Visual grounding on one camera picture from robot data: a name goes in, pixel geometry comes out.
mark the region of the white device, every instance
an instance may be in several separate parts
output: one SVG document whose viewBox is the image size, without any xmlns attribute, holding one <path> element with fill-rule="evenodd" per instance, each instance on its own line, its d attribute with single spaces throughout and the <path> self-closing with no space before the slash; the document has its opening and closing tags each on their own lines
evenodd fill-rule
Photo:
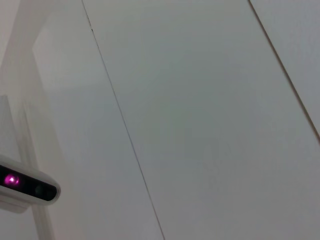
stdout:
<svg viewBox="0 0 320 240">
<path fill-rule="evenodd" d="M 60 192 L 47 174 L 0 154 L 0 208 L 23 213 L 33 204 L 53 204 Z"/>
</svg>

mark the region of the pink light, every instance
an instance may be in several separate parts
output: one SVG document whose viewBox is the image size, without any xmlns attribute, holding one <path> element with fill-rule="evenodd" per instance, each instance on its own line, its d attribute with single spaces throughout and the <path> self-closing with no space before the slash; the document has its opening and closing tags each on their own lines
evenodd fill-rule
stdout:
<svg viewBox="0 0 320 240">
<path fill-rule="evenodd" d="M 8 174 L 4 178 L 4 183 L 8 186 L 17 186 L 19 184 L 19 178 L 13 174 Z"/>
</svg>

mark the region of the purple led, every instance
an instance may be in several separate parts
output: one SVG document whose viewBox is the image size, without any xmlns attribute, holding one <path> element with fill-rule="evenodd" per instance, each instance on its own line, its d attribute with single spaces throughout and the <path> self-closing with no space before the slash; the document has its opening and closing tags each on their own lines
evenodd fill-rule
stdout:
<svg viewBox="0 0 320 240">
<path fill-rule="evenodd" d="M 19 184 L 19 178 L 13 174 L 8 174 L 4 179 L 4 183 L 8 186 L 17 186 Z"/>
</svg>

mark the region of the white surface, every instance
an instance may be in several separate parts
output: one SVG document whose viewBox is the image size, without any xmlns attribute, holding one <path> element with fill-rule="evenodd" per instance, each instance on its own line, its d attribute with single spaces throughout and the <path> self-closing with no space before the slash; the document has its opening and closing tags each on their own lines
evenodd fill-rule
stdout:
<svg viewBox="0 0 320 240">
<path fill-rule="evenodd" d="M 0 96 L 0 153 L 21 162 L 8 99 Z M 31 208 L 17 214 L 0 209 L 1 239 L 37 240 L 38 234 Z"/>
<path fill-rule="evenodd" d="M 319 144 L 247 1 L 85 6 L 166 240 L 319 239 Z"/>
<path fill-rule="evenodd" d="M 320 130 L 320 1 L 251 0 L 314 126 Z"/>
<path fill-rule="evenodd" d="M 81 1 L 21 1 L 0 67 L 18 135 L 23 106 L 39 169 L 61 185 L 57 240 L 161 240 Z"/>
</svg>

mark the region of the white plastic casing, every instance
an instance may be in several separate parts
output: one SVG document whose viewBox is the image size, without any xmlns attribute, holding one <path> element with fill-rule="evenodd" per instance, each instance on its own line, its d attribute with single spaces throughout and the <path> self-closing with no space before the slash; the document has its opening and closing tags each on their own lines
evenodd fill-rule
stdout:
<svg viewBox="0 0 320 240">
<path fill-rule="evenodd" d="M 53 185 L 57 189 L 57 194 L 54 197 L 54 199 L 51 201 L 46 201 L 0 185 L 0 208 L 15 213 L 23 213 L 30 205 L 51 205 L 59 198 L 61 192 L 60 186 L 47 174 L 37 169 L 25 166 L 22 163 L 14 161 L 1 154 L 0 166 L 4 166 L 18 173 L 27 175 L 34 179 Z"/>
</svg>

